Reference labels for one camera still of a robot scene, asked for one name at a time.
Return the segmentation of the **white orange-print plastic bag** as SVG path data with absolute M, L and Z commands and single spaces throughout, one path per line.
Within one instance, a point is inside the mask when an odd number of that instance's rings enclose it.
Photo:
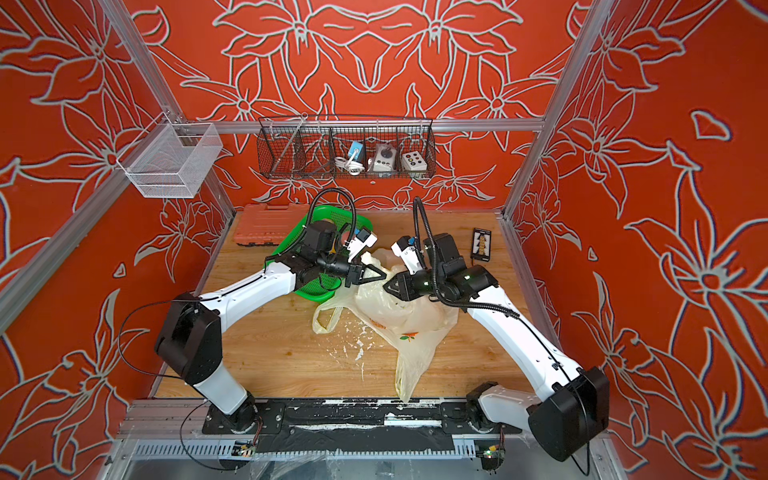
M 316 307 L 312 329 L 329 334 L 344 312 L 370 327 L 398 351 L 394 388 L 408 402 L 428 370 L 438 345 L 458 323 L 458 310 L 425 297 L 406 302 L 387 293 L 382 281 L 337 289 Z

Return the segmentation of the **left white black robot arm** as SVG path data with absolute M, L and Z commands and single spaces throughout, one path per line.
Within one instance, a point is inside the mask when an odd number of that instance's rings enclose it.
M 223 334 L 267 303 L 315 280 L 333 277 L 350 287 L 386 278 L 382 270 L 360 259 L 377 237 L 370 228 L 357 225 L 353 196 L 330 187 L 317 197 L 328 194 L 348 202 L 351 220 L 347 227 L 315 220 L 318 201 L 313 200 L 298 237 L 285 250 L 268 257 L 261 270 L 212 293 L 185 293 L 170 301 L 155 352 L 186 385 L 210 402 L 223 416 L 225 427 L 235 433 L 255 426 L 259 414 L 252 394 L 224 365 Z

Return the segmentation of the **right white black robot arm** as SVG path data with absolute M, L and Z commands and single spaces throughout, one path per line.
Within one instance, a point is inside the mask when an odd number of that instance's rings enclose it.
M 384 285 L 395 298 L 421 297 L 466 312 L 514 360 L 534 390 L 523 398 L 498 384 L 475 391 L 483 419 L 530 432 L 563 462 L 588 448 L 608 426 L 611 383 L 598 367 L 583 368 L 556 347 L 513 304 L 481 265 L 466 265 L 453 237 L 434 234 L 421 199 L 413 202 L 414 234 L 392 246 L 406 266 Z

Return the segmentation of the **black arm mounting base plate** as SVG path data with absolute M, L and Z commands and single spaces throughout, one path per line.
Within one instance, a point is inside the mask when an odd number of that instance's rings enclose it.
M 208 409 L 204 438 L 228 439 L 231 458 L 327 456 L 339 459 L 473 459 L 522 433 L 479 419 L 463 399 L 260 399 L 242 432 Z

